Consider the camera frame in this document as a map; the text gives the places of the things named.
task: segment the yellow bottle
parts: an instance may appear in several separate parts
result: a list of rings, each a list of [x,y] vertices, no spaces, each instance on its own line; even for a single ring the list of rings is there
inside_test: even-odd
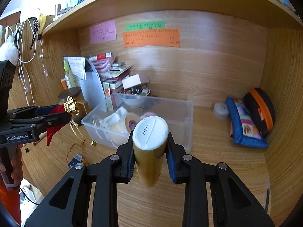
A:
[[[169,134],[166,121],[158,116],[141,120],[133,132],[134,155],[140,182],[154,186],[160,177]]]

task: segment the white plush toy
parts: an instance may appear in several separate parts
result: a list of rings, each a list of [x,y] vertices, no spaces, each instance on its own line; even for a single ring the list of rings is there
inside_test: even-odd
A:
[[[0,47],[0,61],[9,60],[15,66],[18,62],[18,49],[14,43],[7,41]]]

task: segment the human hand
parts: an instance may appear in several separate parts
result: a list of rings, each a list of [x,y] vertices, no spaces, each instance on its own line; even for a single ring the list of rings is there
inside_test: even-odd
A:
[[[12,179],[14,180],[14,183],[19,184],[21,183],[23,179],[23,171],[22,171],[22,152],[21,149],[23,145],[18,145],[18,148],[16,150],[15,155],[12,158],[12,166],[14,167],[14,170],[11,174]],[[0,173],[4,173],[6,171],[5,166],[0,163]]]

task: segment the cardboard box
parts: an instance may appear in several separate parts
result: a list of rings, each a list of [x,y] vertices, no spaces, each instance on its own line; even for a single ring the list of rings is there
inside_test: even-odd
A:
[[[131,87],[146,83],[149,83],[148,75],[146,73],[138,73],[122,80],[124,89],[129,89]]]

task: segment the wooden shelf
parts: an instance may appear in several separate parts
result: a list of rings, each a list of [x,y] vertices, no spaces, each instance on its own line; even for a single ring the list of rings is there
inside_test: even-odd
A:
[[[79,29],[100,21],[157,10],[200,10],[248,19],[265,27],[302,29],[302,21],[277,0],[85,0],[43,34]]]
[[[89,138],[85,128],[81,126],[80,129],[83,135]],[[219,120],[215,118],[211,109],[195,107],[191,154],[208,164],[226,162],[264,206],[269,176],[263,150],[234,144],[228,138],[229,129],[229,119]],[[25,165],[44,196],[69,170],[66,155],[73,143],[76,145],[69,154],[68,161],[76,153],[81,154],[82,150],[81,142],[66,125],[54,135],[49,147],[46,146],[44,139],[35,147],[29,145],[29,153],[23,151]],[[98,163],[113,153],[115,150],[100,144],[96,147],[90,145],[89,140],[84,145],[84,157],[90,164]],[[181,226],[184,189],[185,185],[174,185],[171,182],[166,162],[163,164],[159,182],[149,189],[140,184],[135,170],[131,183],[117,186],[120,224],[123,226],[134,226],[135,223],[140,223],[140,226]],[[210,197],[208,200],[210,226],[212,226]]]

